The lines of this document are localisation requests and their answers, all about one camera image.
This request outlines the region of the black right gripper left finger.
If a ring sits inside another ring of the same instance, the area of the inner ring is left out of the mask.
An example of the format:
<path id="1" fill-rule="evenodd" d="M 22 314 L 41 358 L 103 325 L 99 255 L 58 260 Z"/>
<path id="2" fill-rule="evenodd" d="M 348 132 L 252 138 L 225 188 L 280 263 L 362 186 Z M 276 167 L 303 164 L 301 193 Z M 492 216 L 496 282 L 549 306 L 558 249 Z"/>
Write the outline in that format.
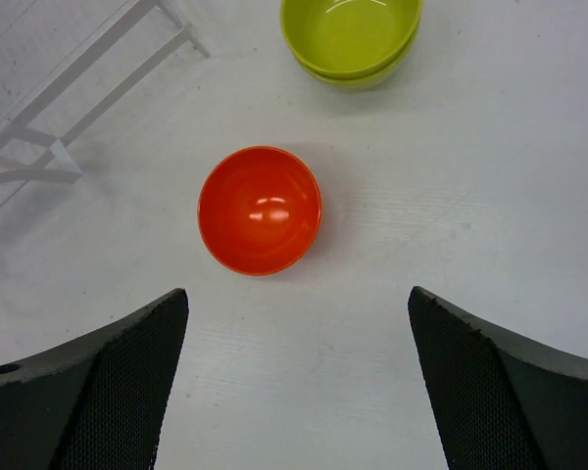
<path id="1" fill-rule="evenodd" d="M 186 326 L 174 289 L 0 365 L 0 469 L 152 469 Z"/>

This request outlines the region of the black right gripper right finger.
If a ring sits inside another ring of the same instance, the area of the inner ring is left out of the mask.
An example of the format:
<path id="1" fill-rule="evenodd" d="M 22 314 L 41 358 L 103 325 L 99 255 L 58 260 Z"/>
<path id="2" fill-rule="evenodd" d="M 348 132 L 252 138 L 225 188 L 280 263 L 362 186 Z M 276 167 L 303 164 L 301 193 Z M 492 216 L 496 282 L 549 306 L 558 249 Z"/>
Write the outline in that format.
<path id="1" fill-rule="evenodd" d="M 451 469 L 588 469 L 588 359 L 419 287 L 408 314 Z"/>

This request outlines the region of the orange bowl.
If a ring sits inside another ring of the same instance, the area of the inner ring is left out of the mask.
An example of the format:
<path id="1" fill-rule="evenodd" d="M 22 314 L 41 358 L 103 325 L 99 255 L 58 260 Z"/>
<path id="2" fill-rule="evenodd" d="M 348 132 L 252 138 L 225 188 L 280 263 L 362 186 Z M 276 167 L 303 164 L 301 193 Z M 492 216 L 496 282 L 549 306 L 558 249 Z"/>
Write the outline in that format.
<path id="1" fill-rule="evenodd" d="M 240 149 L 209 173 L 197 224 L 210 255 L 227 269 L 266 276 L 297 262 L 319 233 L 322 198 L 308 166 L 273 146 Z"/>

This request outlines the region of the lime green bowl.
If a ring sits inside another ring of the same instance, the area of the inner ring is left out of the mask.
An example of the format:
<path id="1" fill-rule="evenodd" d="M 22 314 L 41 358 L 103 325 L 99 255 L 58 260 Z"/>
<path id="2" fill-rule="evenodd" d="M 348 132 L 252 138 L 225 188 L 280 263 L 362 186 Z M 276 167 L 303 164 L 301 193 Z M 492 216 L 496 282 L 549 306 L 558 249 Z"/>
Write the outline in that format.
<path id="1" fill-rule="evenodd" d="M 420 23 L 417 24 L 416 29 L 412 33 L 407 44 L 388 65 L 368 75 L 356 78 L 333 78 L 326 75 L 322 75 L 319 72 L 308 68 L 299 60 L 296 60 L 296 62 L 298 66 L 307 75 L 318 80 L 319 82 L 322 82 L 327 86 L 333 87 L 335 89 L 340 89 L 346 92 L 367 91 L 385 82 L 401 66 L 406 57 L 409 55 L 414 43 L 416 42 L 419 27 Z"/>
<path id="2" fill-rule="evenodd" d="M 280 28 L 294 58 L 336 79 L 359 78 L 392 62 L 416 32 L 421 0 L 286 0 Z"/>

